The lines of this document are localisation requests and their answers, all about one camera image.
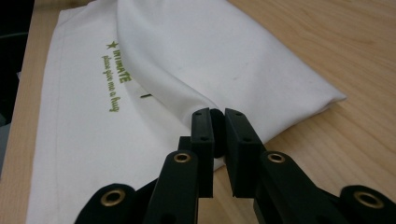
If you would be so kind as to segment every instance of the napkin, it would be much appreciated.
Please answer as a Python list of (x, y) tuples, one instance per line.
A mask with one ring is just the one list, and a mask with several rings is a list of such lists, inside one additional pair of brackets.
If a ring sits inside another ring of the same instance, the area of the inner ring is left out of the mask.
[(73, 223), (99, 188), (158, 177), (195, 110), (240, 110), (265, 142), (344, 97), (226, 1), (97, 0), (61, 11), (27, 223)]

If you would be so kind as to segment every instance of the towel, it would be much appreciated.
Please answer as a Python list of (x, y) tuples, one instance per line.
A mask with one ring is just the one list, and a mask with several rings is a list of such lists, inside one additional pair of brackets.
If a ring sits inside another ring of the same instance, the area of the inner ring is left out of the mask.
[(158, 177), (191, 134), (195, 110), (244, 112), (266, 142), (344, 98), (226, 1), (97, 0), (63, 10), (45, 68), (27, 223), (73, 223), (99, 188), (139, 189)]

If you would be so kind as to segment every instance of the cloth fold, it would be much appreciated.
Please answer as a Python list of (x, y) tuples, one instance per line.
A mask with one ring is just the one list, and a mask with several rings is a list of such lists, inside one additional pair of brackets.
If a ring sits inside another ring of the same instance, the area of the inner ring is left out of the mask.
[(265, 143), (344, 98), (226, 1), (64, 10), (45, 68), (27, 223), (73, 223), (99, 188), (158, 177), (198, 109), (245, 113)]

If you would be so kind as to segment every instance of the star symbol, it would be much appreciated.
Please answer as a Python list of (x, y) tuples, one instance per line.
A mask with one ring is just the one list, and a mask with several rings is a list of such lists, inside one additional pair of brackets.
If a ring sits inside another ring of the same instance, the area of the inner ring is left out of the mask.
[(116, 44), (116, 41), (113, 41), (111, 44), (107, 45), (107, 48), (108, 48), (108, 49), (111, 49), (111, 48), (114, 49), (117, 45), (118, 45), (118, 44)]

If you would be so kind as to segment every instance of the wooden table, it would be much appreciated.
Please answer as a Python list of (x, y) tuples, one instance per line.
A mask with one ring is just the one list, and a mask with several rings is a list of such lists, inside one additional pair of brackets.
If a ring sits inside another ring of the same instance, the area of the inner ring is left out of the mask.
[[(24, 223), (44, 66), (61, 9), (89, 0), (35, 0), (4, 172), (0, 223)], [(330, 193), (361, 184), (396, 201), (396, 2), (231, 0), (347, 95), (266, 144), (289, 154)], [(234, 199), (225, 169), (199, 223), (256, 223), (251, 200)]]

